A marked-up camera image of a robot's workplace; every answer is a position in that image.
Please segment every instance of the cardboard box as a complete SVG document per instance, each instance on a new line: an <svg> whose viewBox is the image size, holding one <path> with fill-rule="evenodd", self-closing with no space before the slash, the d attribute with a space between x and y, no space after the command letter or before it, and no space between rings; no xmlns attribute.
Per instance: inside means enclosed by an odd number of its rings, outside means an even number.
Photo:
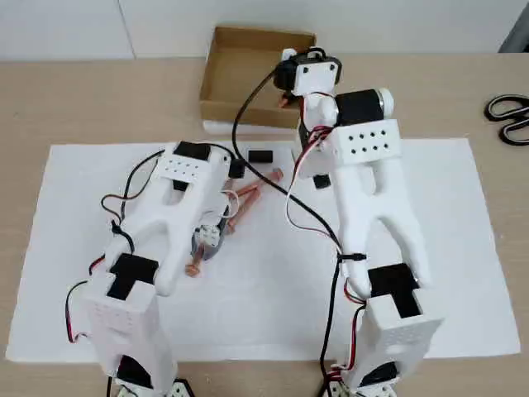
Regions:
<svg viewBox="0 0 529 397"><path fill-rule="evenodd" d="M217 26L200 92L200 109L207 131L214 133L208 126L223 124L229 127L226 132L231 130L242 103L281 61L283 49L302 51L315 44L312 33ZM269 81L246 110L241 124L286 128L291 132L298 124L298 106L279 108L281 94Z"/></svg>

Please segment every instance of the white wall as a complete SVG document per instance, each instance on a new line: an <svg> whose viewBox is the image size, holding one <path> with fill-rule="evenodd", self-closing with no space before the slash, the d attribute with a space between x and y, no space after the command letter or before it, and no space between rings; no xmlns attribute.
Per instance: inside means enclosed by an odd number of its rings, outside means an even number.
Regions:
<svg viewBox="0 0 529 397"><path fill-rule="evenodd" d="M202 56L219 22L314 31L318 44L331 52L496 52L526 4L527 0L0 0L0 59Z"/></svg>

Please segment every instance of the black cable tie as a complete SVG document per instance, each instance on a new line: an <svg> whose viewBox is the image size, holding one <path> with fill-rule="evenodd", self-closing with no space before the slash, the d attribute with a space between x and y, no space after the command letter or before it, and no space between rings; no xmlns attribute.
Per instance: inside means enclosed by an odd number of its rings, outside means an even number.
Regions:
<svg viewBox="0 0 529 397"><path fill-rule="evenodd" d="M362 254L360 252L355 252L354 254L345 254L342 255L341 253L337 253L336 257L338 258L338 262L343 262L347 260L353 260L355 262L365 261L367 259L366 254Z"/></svg>
<svg viewBox="0 0 529 397"><path fill-rule="evenodd" d="M112 220L111 224L112 224L112 233L119 234L120 236L124 236L126 238L126 242L129 243L129 247L131 248L131 254L133 254L136 249L134 247L134 242L132 241L131 235L127 232L124 232L122 227L119 226L116 223L116 221Z"/></svg>

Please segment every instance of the white paper sheet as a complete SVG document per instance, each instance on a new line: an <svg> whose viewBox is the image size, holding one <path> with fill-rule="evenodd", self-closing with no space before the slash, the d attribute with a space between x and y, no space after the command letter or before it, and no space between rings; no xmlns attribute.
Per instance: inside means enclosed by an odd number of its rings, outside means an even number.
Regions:
<svg viewBox="0 0 529 397"><path fill-rule="evenodd" d="M286 181L292 160L286 143L272 147ZM89 341L70 345L64 297L88 275L87 266L111 238L99 199L122 191L131 167L162 145L53 146L45 168L21 276L6 356L13 361L96 361ZM427 240L446 320L429 357L495 356L520 352L516 323L495 251L493 231L467 140L411 140L403 144L407 185ZM269 170L270 166L261 166ZM145 178L138 175L138 187ZM247 179L253 179L248 172ZM296 194L337 228L331 189L300 181ZM197 279L183 275L160 299L162 325L181 361L317 359L334 269L332 246L316 233L292 229L283 197L265 189L236 234L225 240ZM314 224L293 205L299 222ZM163 239L138 254L160 260ZM399 260L385 229L369 241L374 265ZM88 321L79 296L71 299L74 330ZM341 356L353 307L337 292L329 357Z"/></svg>

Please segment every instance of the scissors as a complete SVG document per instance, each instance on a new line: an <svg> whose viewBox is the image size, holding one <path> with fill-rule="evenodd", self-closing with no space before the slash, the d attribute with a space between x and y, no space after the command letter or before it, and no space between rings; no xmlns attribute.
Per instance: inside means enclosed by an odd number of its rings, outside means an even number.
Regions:
<svg viewBox="0 0 529 397"><path fill-rule="evenodd" d="M515 102L520 106L512 110L507 110L506 112L496 113L494 111L494 106L502 102ZM529 97L526 97L525 95L517 95L515 93L498 95L487 104L487 107L485 108L485 116L491 122L501 122L504 120L513 121L512 123L505 125L499 131L499 139L503 142L512 146L529 145L529 138L517 139L510 135L512 131L529 126Z"/></svg>

